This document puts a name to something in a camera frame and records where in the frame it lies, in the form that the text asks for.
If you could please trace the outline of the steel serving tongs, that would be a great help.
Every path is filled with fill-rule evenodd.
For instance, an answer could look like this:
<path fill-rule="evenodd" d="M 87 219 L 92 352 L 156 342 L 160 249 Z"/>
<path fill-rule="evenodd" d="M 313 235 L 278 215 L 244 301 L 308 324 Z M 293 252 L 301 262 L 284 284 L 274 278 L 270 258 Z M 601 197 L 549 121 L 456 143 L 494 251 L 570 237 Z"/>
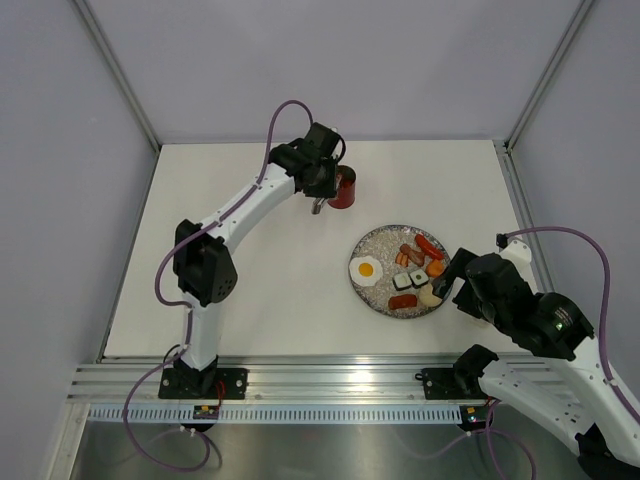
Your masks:
<path fill-rule="evenodd" d="M 319 215 L 327 203 L 326 198 L 316 198 L 312 203 L 311 213 L 313 215 Z"/>

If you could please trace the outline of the toy bacon slice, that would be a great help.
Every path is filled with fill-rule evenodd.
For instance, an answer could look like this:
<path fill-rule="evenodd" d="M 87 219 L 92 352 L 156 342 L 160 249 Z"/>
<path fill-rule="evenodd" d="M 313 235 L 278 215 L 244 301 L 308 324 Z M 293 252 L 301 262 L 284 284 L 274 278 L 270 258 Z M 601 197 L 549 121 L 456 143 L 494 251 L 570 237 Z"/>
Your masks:
<path fill-rule="evenodd" d="M 409 264 L 409 258 L 408 258 L 408 256 L 407 256 L 406 254 L 399 253 L 399 254 L 396 256 L 395 262 L 396 262 L 398 265 L 401 265 L 401 266 L 403 266 L 403 267 L 407 267 L 407 266 L 408 266 L 408 264 Z"/>

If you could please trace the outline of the red cylindrical lunch container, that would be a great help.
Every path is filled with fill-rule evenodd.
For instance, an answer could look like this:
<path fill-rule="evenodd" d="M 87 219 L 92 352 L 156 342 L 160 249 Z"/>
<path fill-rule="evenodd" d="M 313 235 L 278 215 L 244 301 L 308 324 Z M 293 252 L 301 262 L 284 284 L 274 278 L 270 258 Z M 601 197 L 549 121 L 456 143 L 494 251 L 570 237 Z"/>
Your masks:
<path fill-rule="evenodd" d="M 328 201 L 328 205 L 334 209 L 344 210 L 355 203 L 356 172 L 349 166 L 339 166 L 337 169 L 337 194 Z"/>

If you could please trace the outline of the toy orange chicken leg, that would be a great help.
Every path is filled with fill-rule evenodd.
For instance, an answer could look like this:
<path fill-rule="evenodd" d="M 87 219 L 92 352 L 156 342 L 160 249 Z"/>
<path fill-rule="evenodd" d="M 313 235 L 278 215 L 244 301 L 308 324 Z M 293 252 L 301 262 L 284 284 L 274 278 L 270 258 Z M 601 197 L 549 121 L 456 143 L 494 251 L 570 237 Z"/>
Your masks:
<path fill-rule="evenodd" d="M 446 265 L 441 260 L 433 259 L 426 265 L 425 272 L 430 278 L 437 278 L 445 269 Z"/>

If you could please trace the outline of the toy red sausage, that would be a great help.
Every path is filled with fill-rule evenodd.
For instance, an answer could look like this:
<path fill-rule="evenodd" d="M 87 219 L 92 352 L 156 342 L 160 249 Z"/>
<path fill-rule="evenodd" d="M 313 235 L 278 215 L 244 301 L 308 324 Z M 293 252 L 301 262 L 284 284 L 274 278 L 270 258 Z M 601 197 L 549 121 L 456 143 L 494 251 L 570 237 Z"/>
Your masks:
<path fill-rule="evenodd" d="M 424 235 L 416 234 L 415 243 L 420 248 L 420 250 L 431 259 L 444 259 L 444 254 L 438 248 L 436 248 Z"/>

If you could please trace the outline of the sushi roll green centre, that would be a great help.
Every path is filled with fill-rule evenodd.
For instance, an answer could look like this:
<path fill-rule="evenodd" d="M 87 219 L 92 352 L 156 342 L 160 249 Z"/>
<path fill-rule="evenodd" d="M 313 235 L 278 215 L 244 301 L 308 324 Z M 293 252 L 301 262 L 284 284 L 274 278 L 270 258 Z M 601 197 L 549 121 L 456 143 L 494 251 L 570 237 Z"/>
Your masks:
<path fill-rule="evenodd" d="M 411 271 L 409 273 L 409 278 L 414 288 L 421 288 L 429 283 L 429 276 L 421 269 Z"/>

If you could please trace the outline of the toy steamed bun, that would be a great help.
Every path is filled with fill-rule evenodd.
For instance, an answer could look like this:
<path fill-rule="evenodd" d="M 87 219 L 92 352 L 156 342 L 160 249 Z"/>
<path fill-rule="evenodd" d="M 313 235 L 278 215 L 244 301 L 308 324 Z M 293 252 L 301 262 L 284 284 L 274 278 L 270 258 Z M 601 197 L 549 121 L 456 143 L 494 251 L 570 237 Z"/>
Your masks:
<path fill-rule="evenodd" d="M 442 299 L 433 292 L 433 285 L 428 283 L 418 291 L 419 302 L 427 308 L 436 308 L 442 303 Z"/>

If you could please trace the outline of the speckled ceramic plate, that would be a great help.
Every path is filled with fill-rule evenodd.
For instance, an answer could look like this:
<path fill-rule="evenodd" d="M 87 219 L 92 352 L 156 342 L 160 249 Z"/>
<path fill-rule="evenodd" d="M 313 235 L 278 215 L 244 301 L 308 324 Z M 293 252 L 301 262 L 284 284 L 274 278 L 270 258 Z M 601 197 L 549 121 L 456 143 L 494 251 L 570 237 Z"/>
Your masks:
<path fill-rule="evenodd" d="M 420 288 L 414 288 L 412 285 L 409 289 L 397 291 L 392 282 L 393 276 L 401 272 L 407 272 L 409 274 L 411 271 L 416 269 L 425 271 L 426 265 L 433 260 L 429 256 L 425 255 L 425 262 L 422 267 L 418 267 L 411 261 L 409 261 L 407 267 L 398 265 L 395 262 L 396 256 L 401 253 L 399 248 L 402 244 L 408 244 L 415 250 L 420 250 L 415 243 L 416 234 L 424 235 L 444 254 L 444 259 L 441 261 L 446 266 L 449 264 L 451 260 L 450 255 L 444 245 L 435 236 L 418 227 L 402 224 L 384 225 L 371 230 L 358 241 L 351 253 L 349 263 L 354 257 L 364 256 L 372 256 L 380 261 L 383 267 L 384 276 L 373 287 L 360 287 L 354 284 L 349 275 L 349 263 L 347 271 L 349 280 L 356 294 L 369 308 L 382 315 L 402 320 L 415 319 L 431 314 L 443 305 L 442 301 L 442 303 L 436 308 L 427 308 L 418 300 L 418 304 L 415 308 L 395 311 L 391 311 L 388 308 L 388 300 L 391 297 L 403 294 L 414 294 L 418 298 L 418 291 L 420 290 Z"/>

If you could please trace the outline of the toy red meat slab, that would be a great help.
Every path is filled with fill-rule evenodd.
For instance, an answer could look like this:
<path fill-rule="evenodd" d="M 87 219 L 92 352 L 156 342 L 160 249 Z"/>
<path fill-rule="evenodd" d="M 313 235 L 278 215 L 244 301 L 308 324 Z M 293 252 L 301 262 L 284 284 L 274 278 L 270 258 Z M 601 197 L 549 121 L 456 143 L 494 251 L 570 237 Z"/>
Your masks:
<path fill-rule="evenodd" d="M 415 308 L 418 304 L 418 298 L 414 294 L 403 294 L 391 297 L 388 300 L 388 308 L 391 311 Z"/>

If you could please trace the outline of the toy fried egg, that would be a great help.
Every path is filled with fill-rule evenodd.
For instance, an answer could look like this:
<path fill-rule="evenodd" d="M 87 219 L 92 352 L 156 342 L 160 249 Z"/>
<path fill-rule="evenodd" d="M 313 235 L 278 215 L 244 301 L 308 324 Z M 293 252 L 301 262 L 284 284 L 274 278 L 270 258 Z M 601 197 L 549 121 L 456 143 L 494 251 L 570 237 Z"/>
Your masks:
<path fill-rule="evenodd" d="M 379 260 L 372 256 L 354 257 L 349 263 L 351 281 L 360 287 L 373 287 L 384 276 Z"/>

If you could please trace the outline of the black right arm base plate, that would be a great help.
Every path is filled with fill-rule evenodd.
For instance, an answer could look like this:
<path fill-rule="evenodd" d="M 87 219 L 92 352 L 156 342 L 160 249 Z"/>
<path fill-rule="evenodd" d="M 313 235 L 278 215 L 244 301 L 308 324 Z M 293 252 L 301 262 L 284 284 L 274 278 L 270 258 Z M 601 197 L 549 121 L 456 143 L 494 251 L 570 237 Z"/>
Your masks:
<path fill-rule="evenodd" d="M 478 387 L 466 390 L 455 378 L 452 367 L 423 368 L 414 374 L 426 400 L 487 400 Z"/>

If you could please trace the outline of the aluminium front rail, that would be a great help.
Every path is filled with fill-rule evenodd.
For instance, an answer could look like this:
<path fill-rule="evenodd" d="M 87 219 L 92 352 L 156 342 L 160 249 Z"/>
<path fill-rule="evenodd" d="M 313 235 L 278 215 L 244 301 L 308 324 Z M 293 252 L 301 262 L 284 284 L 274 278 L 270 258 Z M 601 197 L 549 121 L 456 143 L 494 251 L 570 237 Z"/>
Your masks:
<path fill-rule="evenodd" d="M 227 356 L 220 365 L 244 368 L 246 405 L 416 404 L 425 401 L 414 375 L 425 367 L 447 367 L 453 355 Z M 122 403 L 141 376 L 162 356 L 105 358 L 78 366 L 70 403 Z"/>

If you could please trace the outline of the left aluminium frame post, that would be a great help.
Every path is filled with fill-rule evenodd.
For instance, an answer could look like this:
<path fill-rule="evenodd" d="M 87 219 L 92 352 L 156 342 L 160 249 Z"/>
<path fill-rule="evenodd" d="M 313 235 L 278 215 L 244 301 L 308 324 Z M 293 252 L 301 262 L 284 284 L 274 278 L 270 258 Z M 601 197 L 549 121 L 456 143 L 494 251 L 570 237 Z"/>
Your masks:
<path fill-rule="evenodd" d="M 77 15 L 80 24 L 85 29 L 91 43 L 94 45 L 101 62 L 105 66 L 116 89 L 134 118 L 146 143 L 154 155 L 158 157 L 161 152 L 162 143 L 138 96 L 132 88 L 108 35 L 101 25 L 91 3 L 86 0 L 70 0 L 69 4 Z"/>

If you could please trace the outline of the aluminium frame post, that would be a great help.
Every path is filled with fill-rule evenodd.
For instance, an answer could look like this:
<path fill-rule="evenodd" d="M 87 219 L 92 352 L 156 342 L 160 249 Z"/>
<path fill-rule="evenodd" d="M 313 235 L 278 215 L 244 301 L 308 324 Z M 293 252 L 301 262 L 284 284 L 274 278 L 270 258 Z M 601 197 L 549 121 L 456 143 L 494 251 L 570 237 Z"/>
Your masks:
<path fill-rule="evenodd" d="M 574 43 L 577 41 L 582 28 L 596 5 L 597 1 L 595 0 L 581 0 L 578 2 L 540 76 L 536 80 L 533 90 L 519 113 L 514 126 L 504 141 L 504 147 L 508 153 L 511 153 L 515 149 L 526 128 L 533 121 L 544 96 L 551 87 L 564 61 L 569 56 Z"/>
<path fill-rule="evenodd" d="M 77 15 L 80 24 L 85 29 L 91 43 L 94 45 L 101 62 L 105 66 L 116 89 L 134 118 L 146 143 L 154 155 L 158 157 L 161 152 L 162 143 L 138 96 L 132 88 L 108 35 L 101 25 L 91 3 L 86 0 L 70 0 L 69 4 Z"/>

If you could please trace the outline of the right aluminium frame post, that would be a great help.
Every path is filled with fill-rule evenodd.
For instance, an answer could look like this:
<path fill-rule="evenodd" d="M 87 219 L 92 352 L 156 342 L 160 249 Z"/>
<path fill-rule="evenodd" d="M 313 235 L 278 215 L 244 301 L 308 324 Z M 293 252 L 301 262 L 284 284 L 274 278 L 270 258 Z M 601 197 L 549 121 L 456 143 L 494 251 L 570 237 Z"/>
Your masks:
<path fill-rule="evenodd" d="M 540 76 L 536 80 L 533 90 L 519 113 L 514 126 L 504 141 L 504 147 L 508 153 L 511 153 L 515 149 L 526 128 L 533 121 L 544 96 L 551 87 L 564 61 L 569 56 L 574 43 L 577 41 L 582 28 L 596 5 L 597 1 L 595 0 L 581 0 L 578 2 Z"/>

